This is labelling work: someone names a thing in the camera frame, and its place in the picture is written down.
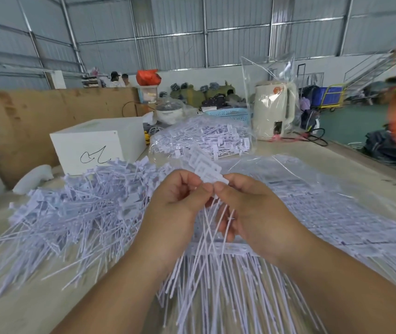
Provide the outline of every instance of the fingernail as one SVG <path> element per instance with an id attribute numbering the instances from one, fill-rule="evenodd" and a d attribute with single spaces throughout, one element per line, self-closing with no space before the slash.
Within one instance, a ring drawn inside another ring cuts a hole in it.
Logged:
<path id="1" fill-rule="evenodd" d="M 222 182 L 215 182 L 214 183 L 214 189 L 215 192 L 221 192 L 224 189 L 225 184 Z"/>
<path id="2" fill-rule="evenodd" d="M 211 183 L 203 183 L 202 187 L 207 192 L 213 192 L 214 191 L 214 187 L 213 187 L 213 185 Z"/>

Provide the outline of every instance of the red bag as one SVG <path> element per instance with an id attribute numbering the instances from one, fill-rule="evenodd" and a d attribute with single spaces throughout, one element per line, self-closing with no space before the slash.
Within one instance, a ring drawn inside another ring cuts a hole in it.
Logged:
<path id="1" fill-rule="evenodd" d="M 138 70 L 136 81 L 139 85 L 159 85 L 161 83 L 161 76 L 156 73 L 157 71 L 158 69 Z"/>

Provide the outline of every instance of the green floor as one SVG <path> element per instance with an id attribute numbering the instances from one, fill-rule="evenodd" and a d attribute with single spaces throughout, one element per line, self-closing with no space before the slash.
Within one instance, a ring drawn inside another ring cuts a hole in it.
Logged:
<path id="1" fill-rule="evenodd" d="M 324 110 L 320 115 L 320 125 L 326 130 L 325 138 L 348 144 L 365 142 L 365 135 L 379 130 L 387 123 L 388 106 L 345 106 L 334 112 Z"/>

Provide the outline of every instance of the light blue basket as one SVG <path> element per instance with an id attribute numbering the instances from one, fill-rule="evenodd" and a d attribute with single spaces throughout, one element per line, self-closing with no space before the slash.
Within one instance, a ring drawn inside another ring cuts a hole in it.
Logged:
<path id="1" fill-rule="evenodd" d="M 206 111 L 205 114 L 218 117 L 229 117 L 236 121 L 243 121 L 246 125 L 251 124 L 251 115 L 246 108 L 228 108 Z"/>

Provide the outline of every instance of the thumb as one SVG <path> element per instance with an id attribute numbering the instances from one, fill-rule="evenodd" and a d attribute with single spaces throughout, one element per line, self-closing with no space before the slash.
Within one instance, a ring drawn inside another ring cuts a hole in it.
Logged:
<path id="1" fill-rule="evenodd" d="M 229 205 L 231 208 L 237 210 L 240 208 L 243 200 L 244 200 L 244 193 L 226 185 L 222 182 L 215 182 L 214 183 L 215 193 L 217 194 L 218 198 L 220 198 L 223 202 Z"/>
<path id="2" fill-rule="evenodd" d="M 190 192 L 181 202 L 184 203 L 191 211 L 198 213 L 204 207 L 204 204 L 213 195 L 214 188 L 210 183 L 203 183 L 195 191 Z"/>

